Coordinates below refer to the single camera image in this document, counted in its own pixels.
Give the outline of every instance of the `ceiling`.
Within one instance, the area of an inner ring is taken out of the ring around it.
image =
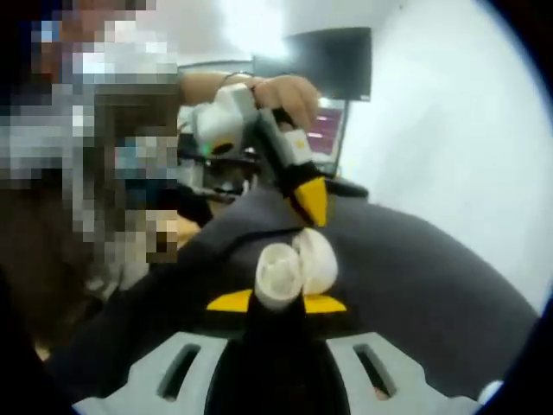
[[[279,38],[339,27],[376,29],[405,0],[157,0],[138,27],[165,34],[182,65],[249,59]]]

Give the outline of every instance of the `bracelet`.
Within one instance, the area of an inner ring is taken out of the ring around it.
[[[221,85],[219,86],[219,89],[221,89],[223,86],[225,86],[225,84],[229,80],[229,78],[232,78],[233,76],[236,76],[236,75],[248,75],[248,76],[251,76],[252,78],[255,78],[253,73],[249,73],[249,72],[245,72],[245,71],[237,71],[237,72],[229,73],[221,81]]]

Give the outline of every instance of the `yellow tab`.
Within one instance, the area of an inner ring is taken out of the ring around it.
[[[294,190],[294,196],[318,227],[327,224],[327,187],[324,177],[303,183]]]
[[[329,296],[305,296],[305,311],[308,314],[327,314],[346,311],[346,306]]]
[[[207,305],[207,310],[224,311],[228,313],[245,313],[248,310],[251,290],[243,290],[225,294]],[[305,311],[308,314],[327,314],[346,311],[346,306],[340,301],[328,296],[305,296],[303,298]]]
[[[230,313],[245,313],[248,310],[251,290],[243,290],[225,294],[207,305],[207,310],[226,311]]]

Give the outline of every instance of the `black monitor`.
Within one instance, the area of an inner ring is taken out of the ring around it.
[[[370,28],[327,29],[284,39],[287,54],[256,54],[258,76],[297,73],[310,79],[329,99],[369,100],[371,96],[372,32]]]

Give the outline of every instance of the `robotic arm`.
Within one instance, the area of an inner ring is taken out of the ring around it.
[[[232,156],[253,147],[268,176],[284,199],[308,226],[327,224],[327,189],[315,167],[306,133],[282,132],[280,123],[293,125],[280,110],[258,109],[253,92],[243,84],[221,88],[213,103],[198,105],[192,114],[192,135],[210,156]]]

